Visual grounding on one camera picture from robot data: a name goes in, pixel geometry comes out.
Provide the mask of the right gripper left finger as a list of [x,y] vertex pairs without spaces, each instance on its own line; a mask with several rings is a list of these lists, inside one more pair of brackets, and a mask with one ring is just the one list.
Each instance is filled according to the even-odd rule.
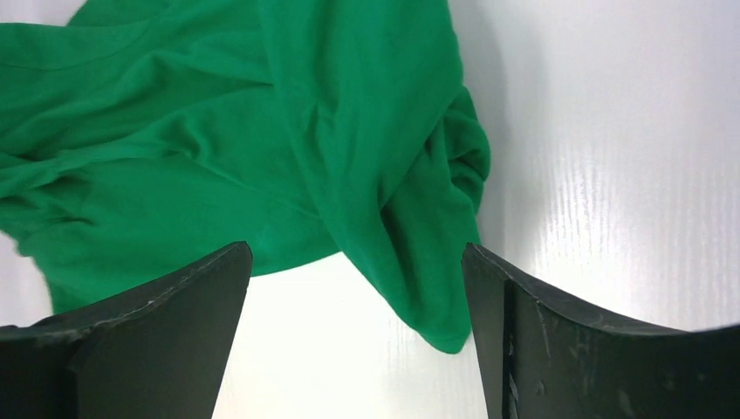
[[244,242],[1,330],[4,418],[210,418],[252,269]]

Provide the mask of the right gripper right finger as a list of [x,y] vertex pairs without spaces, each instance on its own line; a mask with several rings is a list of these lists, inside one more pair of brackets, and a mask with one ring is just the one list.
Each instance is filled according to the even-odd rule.
[[738,417],[738,326],[633,319],[477,244],[462,272],[488,417]]

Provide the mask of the green t shirt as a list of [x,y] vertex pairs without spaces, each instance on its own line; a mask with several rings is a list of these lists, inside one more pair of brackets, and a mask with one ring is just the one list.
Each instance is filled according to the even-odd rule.
[[432,347],[490,149],[445,1],[88,1],[1,26],[1,229],[55,313],[226,244],[257,275],[341,252]]

